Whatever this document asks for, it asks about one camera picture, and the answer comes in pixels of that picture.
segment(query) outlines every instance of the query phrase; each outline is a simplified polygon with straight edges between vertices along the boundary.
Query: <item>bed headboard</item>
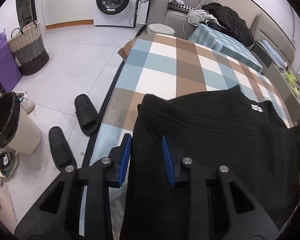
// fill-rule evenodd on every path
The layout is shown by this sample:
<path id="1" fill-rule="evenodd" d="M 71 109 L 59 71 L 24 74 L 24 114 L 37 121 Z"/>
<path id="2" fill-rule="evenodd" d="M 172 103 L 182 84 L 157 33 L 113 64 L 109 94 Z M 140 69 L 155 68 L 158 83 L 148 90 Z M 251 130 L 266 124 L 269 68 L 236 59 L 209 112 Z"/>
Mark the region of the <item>bed headboard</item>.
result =
<path id="1" fill-rule="evenodd" d="M 284 61 L 292 63 L 296 49 L 280 27 L 268 15 L 264 13 L 257 15 L 251 27 L 251 32 L 255 41 L 268 41 Z"/>

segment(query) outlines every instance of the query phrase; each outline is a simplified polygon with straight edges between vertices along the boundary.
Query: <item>checkered tablecloth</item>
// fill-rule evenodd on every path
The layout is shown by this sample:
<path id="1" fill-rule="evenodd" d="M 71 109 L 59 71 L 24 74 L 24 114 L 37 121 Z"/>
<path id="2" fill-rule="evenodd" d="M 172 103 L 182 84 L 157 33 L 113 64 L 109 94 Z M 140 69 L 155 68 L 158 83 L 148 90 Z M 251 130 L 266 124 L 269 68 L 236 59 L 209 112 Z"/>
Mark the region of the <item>checkered tablecloth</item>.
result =
<path id="1" fill-rule="evenodd" d="M 242 43 L 205 24 L 199 24 L 188 40 L 219 51 L 261 73 L 261 64 Z"/>
<path id="2" fill-rule="evenodd" d="M 132 134 L 138 116 L 137 105 L 147 93 L 171 99 L 199 91 L 226 90 L 239 84 L 248 98 L 272 101 L 278 115 L 292 127 L 286 106 L 271 82 L 229 56 L 191 41 L 159 34 L 139 36 L 118 53 L 125 65 L 102 120 L 90 165 L 108 156 L 113 147 L 120 145 L 125 133 Z M 126 187 L 127 181 L 121 189 L 109 189 L 112 226 L 116 233 L 122 226 Z"/>

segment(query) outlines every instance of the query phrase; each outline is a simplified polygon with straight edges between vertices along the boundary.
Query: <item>houndstooth cushion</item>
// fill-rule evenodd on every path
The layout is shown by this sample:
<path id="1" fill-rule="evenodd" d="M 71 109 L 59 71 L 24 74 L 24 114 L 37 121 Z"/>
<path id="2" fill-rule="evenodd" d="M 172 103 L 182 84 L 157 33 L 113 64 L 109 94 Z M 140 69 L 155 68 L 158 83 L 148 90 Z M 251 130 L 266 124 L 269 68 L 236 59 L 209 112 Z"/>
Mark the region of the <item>houndstooth cushion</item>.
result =
<path id="1" fill-rule="evenodd" d="M 182 12 L 182 13 L 185 13 L 185 14 L 188 14 L 188 12 L 190 10 L 193 10 L 193 8 L 189 5 L 179 5 L 179 4 L 174 4 L 174 3 L 168 3 L 168 9 L 171 9 L 171 10 L 175 10 L 175 11 L 178 11 L 178 12 Z"/>

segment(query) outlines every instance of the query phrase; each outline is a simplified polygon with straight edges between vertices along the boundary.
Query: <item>washing machine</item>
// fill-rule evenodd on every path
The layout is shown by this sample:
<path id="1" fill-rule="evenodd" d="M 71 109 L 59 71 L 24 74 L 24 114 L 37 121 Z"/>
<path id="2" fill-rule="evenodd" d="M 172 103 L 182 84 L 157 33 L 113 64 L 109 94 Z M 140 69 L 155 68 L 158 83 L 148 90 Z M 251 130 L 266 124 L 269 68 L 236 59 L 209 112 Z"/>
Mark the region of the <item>washing machine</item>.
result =
<path id="1" fill-rule="evenodd" d="M 95 0 L 93 24 L 134 28 L 137 9 L 138 0 Z"/>

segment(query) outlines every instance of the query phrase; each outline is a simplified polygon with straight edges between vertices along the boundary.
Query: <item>floor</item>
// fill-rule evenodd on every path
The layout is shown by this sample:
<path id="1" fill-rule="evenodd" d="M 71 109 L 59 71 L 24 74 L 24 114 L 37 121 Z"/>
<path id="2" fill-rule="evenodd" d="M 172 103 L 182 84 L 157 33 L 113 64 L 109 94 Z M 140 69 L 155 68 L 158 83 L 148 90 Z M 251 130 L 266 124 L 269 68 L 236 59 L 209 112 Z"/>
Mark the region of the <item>floor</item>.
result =
<path id="1" fill-rule="evenodd" d="M 28 92 L 36 104 L 29 116 L 38 125 L 42 141 L 31 156 L 19 155 L 15 174 L 0 186 L 5 199 L 2 209 L 6 210 L 0 216 L 10 231 L 14 231 L 59 174 L 50 154 L 48 132 L 51 127 L 62 128 L 78 168 L 81 167 L 89 138 L 78 125 L 74 99 L 79 94 L 87 94 L 96 110 L 100 110 L 122 62 L 117 51 L 136 33 L 130 28 L 81 25 L 47 30 L 42 34 L 49 62 L 39 72 L 23 76 L 14 89 Z"/>

